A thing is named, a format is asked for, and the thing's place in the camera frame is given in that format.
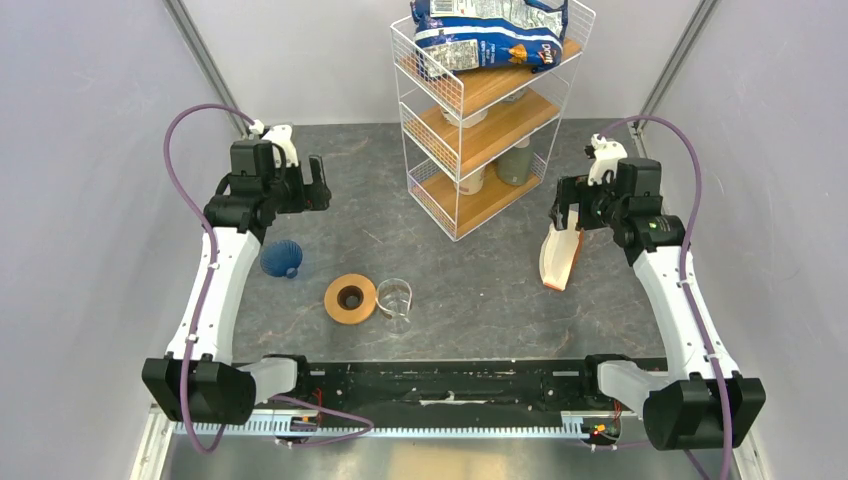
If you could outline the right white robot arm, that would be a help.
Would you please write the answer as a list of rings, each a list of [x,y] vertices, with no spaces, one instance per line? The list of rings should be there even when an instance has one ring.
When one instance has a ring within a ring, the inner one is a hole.
[[[724,348],[698,289],[681,219],[662,211],[662,167],[625,158],[600,180],[564,176],[549,216],[556,233],[609,228],[645,290],[665,349],[654,375],[620,354],[587,356],[579,400],[613,400],[642,418],[657,450],[739,447],[766,401],[758,378],[744,377]]]

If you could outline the blue ribbed coffee dripper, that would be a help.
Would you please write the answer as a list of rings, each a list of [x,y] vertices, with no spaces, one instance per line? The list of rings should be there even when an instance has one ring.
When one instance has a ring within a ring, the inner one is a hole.
[[[266,246],[260,255],[262,271],[276,278],[294,279],[303,261],[303,250],[293,240],[277,241]]]

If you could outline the clear glass carafe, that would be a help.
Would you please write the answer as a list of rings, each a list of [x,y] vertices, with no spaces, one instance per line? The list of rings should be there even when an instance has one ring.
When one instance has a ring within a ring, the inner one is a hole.
[[[411,329],[412,290],[405,280],[390,278],[382,281],[377,287],[377,307],[392,334],[404,335]]]

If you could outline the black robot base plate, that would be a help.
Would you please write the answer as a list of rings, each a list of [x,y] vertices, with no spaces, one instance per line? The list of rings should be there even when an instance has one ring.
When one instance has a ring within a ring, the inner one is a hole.
[[[563,412],[614,410],[581,359],[336,361],[308,365],[290,397],[378,428],[555,427]]]

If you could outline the round wooden dripper stand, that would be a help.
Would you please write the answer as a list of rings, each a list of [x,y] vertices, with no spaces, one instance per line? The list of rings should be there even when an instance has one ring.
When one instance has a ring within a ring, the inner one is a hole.
[[[364,275],[342,275],[327,287],[324,308],[329,317],[339,324],[361,324],[376,309],[376,287]]]

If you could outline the white wire wooden shelf rack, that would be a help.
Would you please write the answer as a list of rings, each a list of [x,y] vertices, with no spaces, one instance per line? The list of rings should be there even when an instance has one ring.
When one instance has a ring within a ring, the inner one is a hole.
[[[406,183],[410,195],[453,241],[476,230],[544,179],[551,153],[537,150],[538,133],[555,133],[569,101],[572,81],[591,36],[596,14],[581,1],[568,3],[568,26],[561,63],[532,73],[528,68],[479,69],[428,79],[418,71],[411,9],[390,27],[397,106],[402,132]],[[501,99],[527,87],[524,97]],[[449,125],[441,108],[466,117],[480,109],[488,115],[463,129]],[[529,137],[534,160],[528,181],[512,186],[496,174],[496,160]],[[458,192],[458,183],[485,167],[482,190]]]

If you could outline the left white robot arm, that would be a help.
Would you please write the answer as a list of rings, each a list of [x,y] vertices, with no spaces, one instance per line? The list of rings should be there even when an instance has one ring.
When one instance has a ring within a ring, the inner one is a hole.
[[[141,378],[171,421],[243,425],[256,405],[277,396],[307,405],[314,383],[302,355],[268,354],[233,362],[233,336],[248,274],[267,229],[279,214],[328,209],[332,194],[323,160],[311,155],[306,182],[300,164],[268,140],[239,140],[231,170],[202,211],[202,250],[183,319],[161,358],[146,359]]]

